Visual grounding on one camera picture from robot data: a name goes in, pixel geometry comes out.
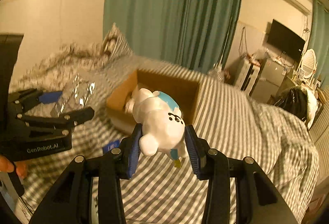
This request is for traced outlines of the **person's left hand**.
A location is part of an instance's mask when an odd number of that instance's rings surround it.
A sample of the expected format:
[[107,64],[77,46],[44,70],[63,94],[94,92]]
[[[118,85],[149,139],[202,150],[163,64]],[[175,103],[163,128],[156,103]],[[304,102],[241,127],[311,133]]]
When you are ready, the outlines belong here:
[[24,179],[28,174],[28,165],[25,161],[13,164],[7,158],[0,156],[0,171],[5,173],[16,172],[20,178]]

